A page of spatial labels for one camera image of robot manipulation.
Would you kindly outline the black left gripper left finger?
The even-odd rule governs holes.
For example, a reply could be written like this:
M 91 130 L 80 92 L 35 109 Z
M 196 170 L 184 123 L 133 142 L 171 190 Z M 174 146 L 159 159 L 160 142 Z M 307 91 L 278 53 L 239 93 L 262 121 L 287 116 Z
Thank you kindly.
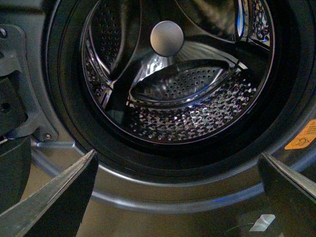
M 75 237 L 91 198 L 98 171 L 91 150 L 0 215 L 2 237 Z

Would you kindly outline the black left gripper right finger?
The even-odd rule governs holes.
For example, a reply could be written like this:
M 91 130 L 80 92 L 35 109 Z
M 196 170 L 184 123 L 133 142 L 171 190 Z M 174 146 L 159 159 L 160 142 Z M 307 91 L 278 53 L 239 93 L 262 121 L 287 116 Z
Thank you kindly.
M 267 153 L 258 169 L 285 237 L 316 235 L 316 183 Z

